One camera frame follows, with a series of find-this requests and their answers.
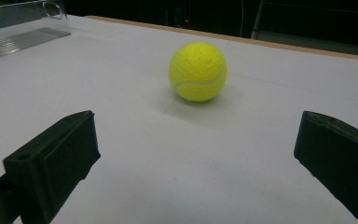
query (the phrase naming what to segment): cable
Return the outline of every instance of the cable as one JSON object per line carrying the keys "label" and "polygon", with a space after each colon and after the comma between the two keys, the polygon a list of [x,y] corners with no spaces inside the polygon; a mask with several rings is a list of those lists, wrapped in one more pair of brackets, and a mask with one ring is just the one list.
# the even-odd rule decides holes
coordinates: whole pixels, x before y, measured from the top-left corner
{"label": "cable", "polygon": [[260,3],[258,4],[257,14],[255,16],[255,25],[252,30],[251,39],[257,39],[258,26],[260,24],[261,14],[263,13],[263,7],[264,7],[264,0],[260,0]]}
{"label": "cable", "polygon": [[241,0],[241,9],[242,9],[242,20],[241,20],[241,28],[240,28],[240,37],[242,37],[242,27],[243,27],[243,0]]}
{"label": "cable", "polygon": [[326,7],[307,7],[307,6],[296,6],[296,5],[290,5],[290,4],[280,4],[280,3],[270,3],[270,2],[268,2],[266,4],[274,5],[274,6],[282,6],[282,7],[302,7],[302,8],[307,8],[307,9],[317,9],[317,10],[325,10],[325,11],[358,13],[358,11],[353,11],[353,10],[334,9],[334,8],[326,8]]}

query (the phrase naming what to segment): wooden table edge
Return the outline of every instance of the wooden table edge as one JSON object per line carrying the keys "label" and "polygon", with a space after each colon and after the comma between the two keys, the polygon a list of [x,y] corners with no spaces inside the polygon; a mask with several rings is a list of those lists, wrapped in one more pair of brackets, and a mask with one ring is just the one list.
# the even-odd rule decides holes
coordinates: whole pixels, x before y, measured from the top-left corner
{"label": "wooden table edge", "polygon": [[321,55],[328,55],[328,56],[335,56],[335,57],[340,57],[340,58],[350,58],[350,59],[358,60],[358,55],[339,53],[339,52],[333,52],[333,51],[322,50],[322,49],[308,49],[308,48],[291,46],[291,45],[277,44],[277,43],[272,43],[272,42],[267,42],[267,41],[262,41],[262,40],[241,38],[241,37],[230,36],[230,35],[218,35],[218,34],[206,33],[206,32],[201,32],[201,31],[181,29],[181,28],[176,28],[176,27],[171,27],[171,26],[156,25],[156,24],[150,24],[150,23],[144,23],[144,22],[138,22],[138,21],[124,21],[124,20],[106,18],[106,17],[100,17],[100,16],[89,15],[89,16],[85,16],[85,18],[98,20],[98,21],[110,21],[110,22],[121,23],[121,24],[135,25],[135,26],[165,30],[165,31],[172,31],[172,32],[181,33],[181,34],[201,35],[201,36],[225,39],[225,40],[253,44],[253,45],[264,46],[264,47],[275,48],[275,49],[289,49],[289,50],[295,50],[295,51],[300,51],[300,52],[307,52],[307,53],[313,53],[313,54],[321,54]]}

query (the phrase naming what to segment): table surface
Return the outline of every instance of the table surface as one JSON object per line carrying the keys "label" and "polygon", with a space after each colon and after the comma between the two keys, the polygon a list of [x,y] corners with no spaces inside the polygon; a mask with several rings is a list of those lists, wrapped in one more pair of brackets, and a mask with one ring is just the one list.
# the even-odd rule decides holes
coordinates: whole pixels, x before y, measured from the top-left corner
{"label": "table surface", "polygon": [[[0,58],[2,159],[92,110],[102,157],[52,223],[358,223],[293,156],[304,110],[358,128],[358,60],[69,16],[72,34]],[[179,98],[172,54],[227,58],[210,102]]]}

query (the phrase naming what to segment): transparent acrylic case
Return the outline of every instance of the transparent acrylic case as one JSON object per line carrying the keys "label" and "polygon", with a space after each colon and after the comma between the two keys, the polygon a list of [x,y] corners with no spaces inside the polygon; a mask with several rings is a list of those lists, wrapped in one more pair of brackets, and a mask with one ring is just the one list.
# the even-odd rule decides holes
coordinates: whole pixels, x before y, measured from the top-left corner
{"label": "transparent acrylic case", "polygon": [[70,34],[62,0],[0,6],[0,56]]}

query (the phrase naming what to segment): yellow tennis ball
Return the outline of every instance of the yellow tennis ball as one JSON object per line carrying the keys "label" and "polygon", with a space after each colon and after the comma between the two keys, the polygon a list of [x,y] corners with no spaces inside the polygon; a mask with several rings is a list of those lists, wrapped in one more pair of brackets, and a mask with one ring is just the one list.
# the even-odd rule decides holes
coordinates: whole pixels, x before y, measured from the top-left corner
{"label": "yellow tennis ball", "polygon": [[205,42],[190,42],[179,48],[170,63],[170,82],[189,101],[208,101],[225,85],[227,63],[223,53]]}

